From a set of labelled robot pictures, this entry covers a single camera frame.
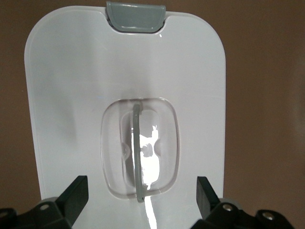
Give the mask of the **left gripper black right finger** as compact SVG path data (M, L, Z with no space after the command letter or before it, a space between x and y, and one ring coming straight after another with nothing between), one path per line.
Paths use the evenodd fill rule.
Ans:
M235 204L221 202L207 177L198 177L196 202L202 218L193 229L292 229L288 219L273 210L262 209L251 216Z

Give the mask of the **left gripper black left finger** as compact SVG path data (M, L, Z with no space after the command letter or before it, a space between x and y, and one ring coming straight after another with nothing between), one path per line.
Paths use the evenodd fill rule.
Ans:
M2 229L71 229L89 199L88 177L77 176L59 197L40 201L17 214L13 208L0 210Z

